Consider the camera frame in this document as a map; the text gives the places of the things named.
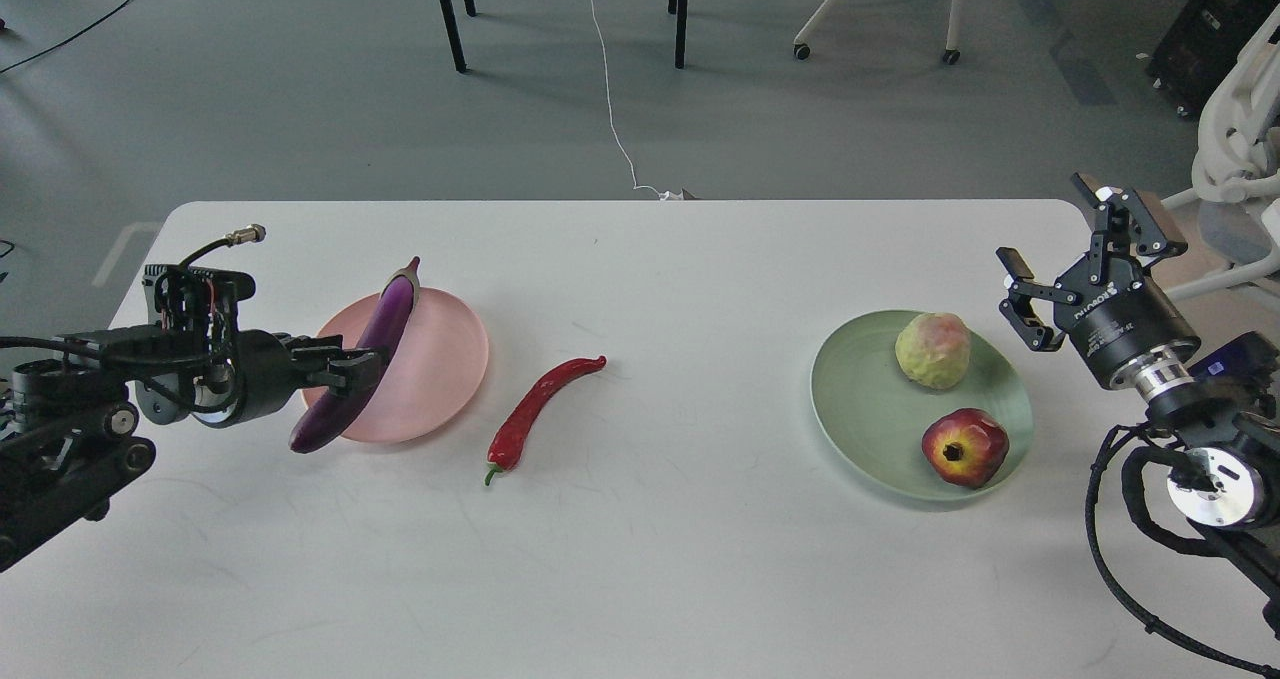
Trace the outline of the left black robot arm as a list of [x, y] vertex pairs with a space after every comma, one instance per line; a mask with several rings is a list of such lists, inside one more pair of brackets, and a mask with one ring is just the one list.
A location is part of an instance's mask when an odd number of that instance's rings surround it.
[[177, 264], [143, 269], [142, 325], [60, 334], [6, 336], [4, 348], [45, 348], [17, 366], [3, 391], [1, 561], [12, 568], [78, 520], [97, 521], [114, 495], [142, 477], [156, 448], [142, 420], [193, 418], [227, 428], [279, 411], [301, 389], [316, 398], [291, 432], [297, 454], [317, 451], [370, 404], [401, 343], [419, 295], [419, 260], [397, 270], [351, 348], [340, 336], [306, 337], [239, 325], [255, 295], [243, 272], [198, 260], [257, 243], [252, 224], [206, 243]]

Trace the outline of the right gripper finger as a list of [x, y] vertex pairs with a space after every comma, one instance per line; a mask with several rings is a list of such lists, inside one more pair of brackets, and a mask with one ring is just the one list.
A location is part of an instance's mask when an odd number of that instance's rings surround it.
[[1084, 258], [1079, 256], [1057, 279], [1039, 283], [1016, 249], [1000, 247], [996, 258], [1007, 273], [1007, 296], [998, 309], [1024, 345], [1036, 352], [1053, 352], [1068, 340], [1078, 346], [1083, 338], [1082, 279]]
[[1188, 240], [1153, 193], [1105, 184], [1080, 172], [1071, 176], [1071, 184], [1091, 223], [1091, 242], [1083, 258], [1091, 284], [1119, 282], [1123, 272], [1148, 275], [1157, 263], [1188, 251]]

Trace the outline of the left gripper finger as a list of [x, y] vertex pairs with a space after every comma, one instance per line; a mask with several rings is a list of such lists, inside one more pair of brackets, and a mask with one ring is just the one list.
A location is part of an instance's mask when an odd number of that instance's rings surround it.
[[371, 395], [389, 366], [387, 351], [296, 351], [300, 388], [324, 388], [335, 396]]
[[367, 347], [344, 347], [340, 334], [291, 337], [291, 360], [351, 360], [370, 354], [372, 350]]

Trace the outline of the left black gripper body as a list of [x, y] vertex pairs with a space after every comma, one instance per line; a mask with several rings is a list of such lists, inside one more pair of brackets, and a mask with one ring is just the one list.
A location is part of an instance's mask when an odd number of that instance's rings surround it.
[[292, 355], [301, 341], [297, 336], [265, 331], [241, 333], [230, 388], [223, 393], [206, 389], [197, 393], [197, 405], [221, 409], [196, 413], [195, 419], [206, 427], [233, 427], [279, 411], [303, 387], [305, 372]]

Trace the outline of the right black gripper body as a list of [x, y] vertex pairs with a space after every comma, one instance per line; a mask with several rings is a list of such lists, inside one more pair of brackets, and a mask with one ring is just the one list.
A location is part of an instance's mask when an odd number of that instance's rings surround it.
[[1060, 307], [1060, 329], [1100, 387], [1126, 384], [1125, 366], [1138, 357], [1165, 352], [1185, 361], [1199, 350], [1199, 336], [1142, 265], [1111, 264], [1097, 284], [1094, 274], [1079, 264], [1060, 278], [1076, 297]]

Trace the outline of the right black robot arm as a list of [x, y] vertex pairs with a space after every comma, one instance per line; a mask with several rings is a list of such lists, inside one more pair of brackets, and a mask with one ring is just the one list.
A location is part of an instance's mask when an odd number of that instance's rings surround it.
[[1216, 650], [1167, 624], [1119, 583], [1105, 561], [1096, 506], [1116, 457], [1132, 524], [1183, 556], [1230, 562], [1266, 598], [1277, 628], [1277, 400], [1270, 386], [1277, 347], [1256, 332], [1202, 361], [1201, 338], [1152, 270], [1188, 242], [1161, 202], [1137, 190], [1075, 173], [1091, 228], [1085, 251], [1048, 284], [1011, 247], [996, 255], [1007, 274], [998, 309], [1023, 343], [1053, 352], [1070, 343], [1102, 389], [1134, 389], [1146, 402], [1135, 425], [1115, 425], [1091, 465], [1085, 538], [1112, 597], [1148, 632], [1203, 659], [1262, 678], [1277, 669]]

